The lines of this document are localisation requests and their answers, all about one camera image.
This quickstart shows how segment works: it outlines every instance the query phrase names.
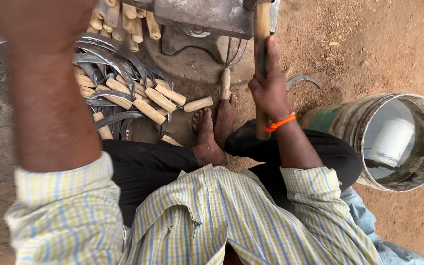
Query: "metal bucket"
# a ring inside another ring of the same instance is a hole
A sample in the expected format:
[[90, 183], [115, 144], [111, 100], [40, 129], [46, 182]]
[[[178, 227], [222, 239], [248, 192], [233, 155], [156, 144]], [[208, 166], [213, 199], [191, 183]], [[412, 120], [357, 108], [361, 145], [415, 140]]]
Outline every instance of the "metal bucket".
[[[364, 138], [368, 125], [382, 106], [398, 99], [410, 110], [415, 122], [415, 143], [407, 160], [391, 175], [375, 179], [364, 162]], [[358, 183], [378, 190], [402, 192], [424, 184], [424, 97], [406, 93], [376, 94], [351, 103], [319, 106], [299, 121], [302, 128], [329, 133], [344, 139], [361, 158], [363, 170]]]

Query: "striped shirt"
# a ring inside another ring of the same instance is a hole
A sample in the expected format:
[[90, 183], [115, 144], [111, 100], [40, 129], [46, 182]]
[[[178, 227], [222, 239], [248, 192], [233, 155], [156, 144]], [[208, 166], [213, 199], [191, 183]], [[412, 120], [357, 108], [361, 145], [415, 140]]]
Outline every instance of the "striped shirt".
[[107, 153], [64, 172], [15, 170], [6, 213], [18, 264], [221, 264], [230, 244], [244, 264], [380, 264], [325, 167], [283, 169], [296, 215], [276, 206], [256, 175], [211, 165], [154, 191], [127, 245]]

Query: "shirt sleeve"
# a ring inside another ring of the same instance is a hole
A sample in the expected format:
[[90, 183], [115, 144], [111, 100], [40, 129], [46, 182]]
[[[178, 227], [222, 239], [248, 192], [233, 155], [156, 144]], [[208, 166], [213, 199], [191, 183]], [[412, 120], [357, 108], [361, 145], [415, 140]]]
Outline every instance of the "shirt sleeve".
[[123, 226], [112, 161], [63, 172], [17, 168], [15, 204], [5, 214], [16, 264], [116, 264]]
[[281, 167], [281, 174], [287, 198], [295, 204], [296, 217], [338, 263], [380, 264], [374, 245], [354, 223], [348, 205], [340, 199], [333, 169]]

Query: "hammer head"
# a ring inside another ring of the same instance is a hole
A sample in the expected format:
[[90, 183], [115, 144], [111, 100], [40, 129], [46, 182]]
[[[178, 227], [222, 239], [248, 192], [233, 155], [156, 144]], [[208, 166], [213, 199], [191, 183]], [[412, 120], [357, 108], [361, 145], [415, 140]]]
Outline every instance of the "hammer head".
[[273, 3], [274, 0], [244, 0], [243, 4], [246, 9], [253, 11], [258, 3], [263, 2]]

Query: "sandy soil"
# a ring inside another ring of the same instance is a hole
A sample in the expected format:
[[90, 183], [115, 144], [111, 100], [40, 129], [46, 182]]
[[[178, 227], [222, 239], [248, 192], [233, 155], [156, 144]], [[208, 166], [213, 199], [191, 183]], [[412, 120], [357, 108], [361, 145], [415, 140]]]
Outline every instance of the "sandy soil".
[[[276, 39], [283, 72], [289, 77], [312, 75], [322, 84], [320, 91], [305, 82], [291, 88], [289, 106], [301, 113], [374, 93], [424, 96], [424, 0], [283, 0]], [[330, 41], [339, 45], [330, 46]], [[2, 217], [15, 199], [15, 161], [3, 51], [0, 48], [0, 264], [8, 264], [14, 253]], [[239, 102], [235, 127], [254, 116], [251, 94], [246, 82], [241, 83], [232, 87]], [[185, 80], [176, 84], [189, 99], [213, 95], [216, 108], [217, 85]], [[185, 146], [193, 145], [191, 119], [192, 114], [175, 112], [167, 134]], [[157, 141], [157, 135], [142, 134], [152, 127], [148, 121], [135, 121], [133, 138]], [[251, 159], [229, 157], [227, 167], [240, 169], [254, 164]], [[407, 193], [355, 187], [376, 215], [376, 228], [383, 239], [424, 255], [424, 186]]]

